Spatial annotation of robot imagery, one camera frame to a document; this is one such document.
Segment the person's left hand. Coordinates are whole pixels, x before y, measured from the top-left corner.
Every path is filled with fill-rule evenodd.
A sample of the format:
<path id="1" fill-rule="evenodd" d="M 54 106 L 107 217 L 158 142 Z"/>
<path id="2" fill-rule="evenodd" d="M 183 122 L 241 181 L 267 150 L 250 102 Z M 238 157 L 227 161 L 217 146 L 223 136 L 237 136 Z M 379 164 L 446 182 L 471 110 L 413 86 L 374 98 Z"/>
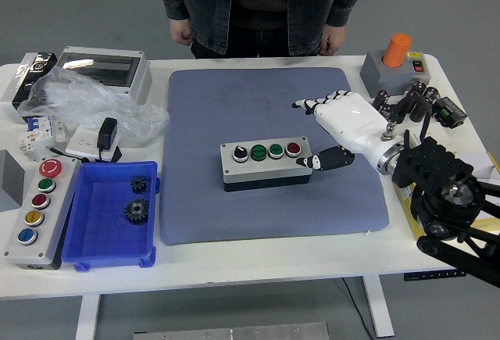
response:
<path id="1" fill-rule="evenodd" d="M 320 40 L 319 54 L 333 56 L 345 43 L 346 27 L 332 27 L 326 25 Z"/>

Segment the person's right hand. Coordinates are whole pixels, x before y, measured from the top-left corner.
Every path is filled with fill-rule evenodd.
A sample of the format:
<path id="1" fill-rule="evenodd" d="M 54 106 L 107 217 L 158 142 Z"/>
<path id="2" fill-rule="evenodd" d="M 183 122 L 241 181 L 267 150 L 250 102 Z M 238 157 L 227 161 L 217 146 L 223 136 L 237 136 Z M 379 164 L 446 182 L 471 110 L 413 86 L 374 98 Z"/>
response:
<path id="1" fill-rule="evenodd" d="M 177 44 L 190 46 L 194 40 L 190 20 L 171 20 L 170 35 Z"/>

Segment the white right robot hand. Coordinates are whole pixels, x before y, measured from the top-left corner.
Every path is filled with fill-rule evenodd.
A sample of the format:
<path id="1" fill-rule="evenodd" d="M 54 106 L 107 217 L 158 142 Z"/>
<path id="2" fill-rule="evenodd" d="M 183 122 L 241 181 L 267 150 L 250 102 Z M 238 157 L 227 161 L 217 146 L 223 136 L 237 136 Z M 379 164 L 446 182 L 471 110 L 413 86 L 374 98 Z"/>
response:
<path id="1" fill-rule="evenodd" d="M 392 173 L 390 165 L 402 149 L 396 122 L 385 120 L 360 94 L 338 90 L 324 98 L 298 100 L 292 106 L 314 115 L 341 147 L 365 156 L 380 174 Z"/>

